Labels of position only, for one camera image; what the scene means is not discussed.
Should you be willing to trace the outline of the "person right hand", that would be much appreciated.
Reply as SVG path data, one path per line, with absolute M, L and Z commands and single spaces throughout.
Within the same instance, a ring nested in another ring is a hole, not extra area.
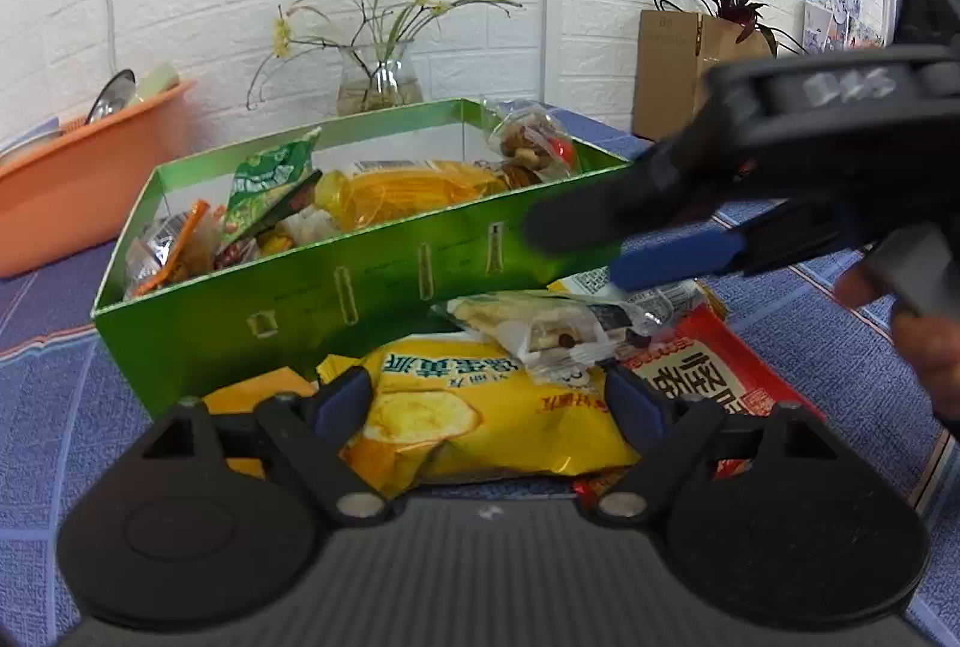
M 848 307 L 871 304 L 884 291 L 871 281 L 861 265 L 839 276 L 835 298 Z M 890 335 L 898 356 L 908 363 L 931 399 L 932 410 L 944 420 L 958 418 L 960 332 L 958 323 L 940 317 L 918 317 L 897 304 L 890 319 Z

